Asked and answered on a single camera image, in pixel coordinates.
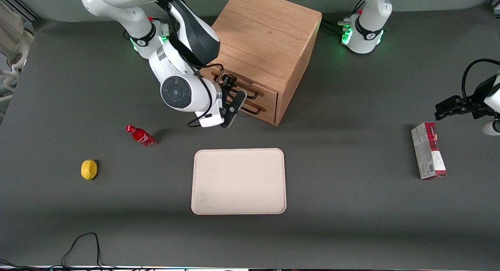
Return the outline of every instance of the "green led light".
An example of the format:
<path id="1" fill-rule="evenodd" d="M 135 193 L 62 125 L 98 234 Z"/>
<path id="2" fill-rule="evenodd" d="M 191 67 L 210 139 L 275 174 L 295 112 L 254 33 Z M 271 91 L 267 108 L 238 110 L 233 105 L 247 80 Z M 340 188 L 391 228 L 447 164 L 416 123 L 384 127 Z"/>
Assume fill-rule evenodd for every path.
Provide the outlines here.
<path id="1" fill-rule="evenodd" d="M 132 43 L 132 45 L 134 46 L 134 50 L 137 52 L 137 47 L 136 47 L 136 44 L 134 43 L 134 41 L 132 40 L 132 38 L 130 38 L 130 42 Z"/>
<path id="2" fill-rule="evenodd" d="M 342 37 L 342 43 L 347 45 L 350 41 L 350 37 L 352 36 L 352 29 L 349 28 L 347 32 L 344 33 L 344 36 Z"/>
<path id="3" fill-rule="evenodd" d="M 382 30 L 382 32 L 380 32 L 380 37 L 379 37 L 379 40 L 377 40 L 377 45 L 380 43 L 380 40 L 382 39 L 383 34 L 384 34 L 384 30 Z"/>
<path id="4" fill-rule="evenodd" d="M 161 45 L 164 45 L 166 43 L 166 40 L 168 40 L 167 37 L 162 37 L 162 36 L 158 36 L 158 39 L 161 42 Z"/>

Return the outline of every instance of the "box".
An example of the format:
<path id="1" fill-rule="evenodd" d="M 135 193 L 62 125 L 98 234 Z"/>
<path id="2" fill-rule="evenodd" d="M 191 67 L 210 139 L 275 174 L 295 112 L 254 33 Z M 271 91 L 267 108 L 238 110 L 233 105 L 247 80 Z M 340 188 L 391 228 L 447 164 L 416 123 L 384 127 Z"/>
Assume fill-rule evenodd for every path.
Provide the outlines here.
<path id="1" fill-rule="evenodd" d="M 243 111 L 279 125 L 311 59 L 321 13 L 285 0 L 229 0 L 212 28 L 220 52 L 212 63 L 237 77 Z M 214 79 L 218 68 L 202 70 Z"/>
<path id="2" fill-rule="evenodd" d="M 422 123 L 411 130 L 421 180 L 433 180 L 446 175 L 446 168 L 438 148 L 436 123 Z"/>

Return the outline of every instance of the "white tray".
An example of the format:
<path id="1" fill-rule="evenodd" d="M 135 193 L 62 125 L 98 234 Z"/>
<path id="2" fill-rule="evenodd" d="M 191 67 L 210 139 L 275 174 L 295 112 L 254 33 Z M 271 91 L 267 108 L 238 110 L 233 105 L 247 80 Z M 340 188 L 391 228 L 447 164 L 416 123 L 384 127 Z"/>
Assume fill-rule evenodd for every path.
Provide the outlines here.
<path id="1" fill-rule="evenodd" d="M 284 154 L 278 148 L 200 150 L 195 154 L 195 214 L 281 214 Z"/>

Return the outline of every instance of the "cardboard box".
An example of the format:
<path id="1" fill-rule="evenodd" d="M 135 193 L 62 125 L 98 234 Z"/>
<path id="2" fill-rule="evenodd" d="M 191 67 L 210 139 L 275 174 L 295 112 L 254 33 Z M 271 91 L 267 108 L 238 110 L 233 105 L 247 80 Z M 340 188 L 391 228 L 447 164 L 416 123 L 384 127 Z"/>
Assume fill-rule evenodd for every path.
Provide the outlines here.
<path id="1" fill-rule="evenodd" d="M 422 123 L 411 130 L 421 180 L 433 180 L 447 175 L 438 148 L 436 123 Z"/>

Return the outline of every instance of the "bottle cap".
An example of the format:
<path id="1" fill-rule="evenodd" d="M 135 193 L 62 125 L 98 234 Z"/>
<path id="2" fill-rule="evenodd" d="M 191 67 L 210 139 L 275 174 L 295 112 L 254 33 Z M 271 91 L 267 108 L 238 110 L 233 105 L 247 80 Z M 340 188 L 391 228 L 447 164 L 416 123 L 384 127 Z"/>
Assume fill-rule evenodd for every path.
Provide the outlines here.
<path id="1" fill-rule="evenodd" d="M 125 129 L 127 130 L 127 132 L 129 134 L 132 134 L 136 130 L 136 128 L 133 125 L 127 125 L 127 127 Z"/>

